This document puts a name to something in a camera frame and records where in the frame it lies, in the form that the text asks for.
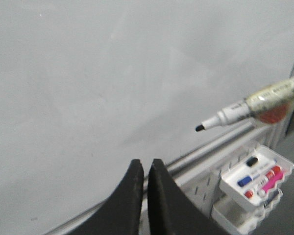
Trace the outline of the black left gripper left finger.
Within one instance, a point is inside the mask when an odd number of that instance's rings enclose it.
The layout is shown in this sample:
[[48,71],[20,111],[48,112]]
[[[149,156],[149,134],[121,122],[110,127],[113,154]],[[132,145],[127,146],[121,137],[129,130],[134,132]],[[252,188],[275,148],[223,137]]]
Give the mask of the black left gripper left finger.
[[109,198],[74,235],[137,235],[143,199],[144,170],[140,160],[129,167]]

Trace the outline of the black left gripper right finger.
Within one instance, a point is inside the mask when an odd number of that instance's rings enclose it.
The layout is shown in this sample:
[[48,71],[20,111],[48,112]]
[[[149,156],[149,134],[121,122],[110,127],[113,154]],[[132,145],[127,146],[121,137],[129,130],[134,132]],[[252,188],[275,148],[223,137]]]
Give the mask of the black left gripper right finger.
[[148,219],[152,235],[224,235],[175,183],[161,159],[148,174]]

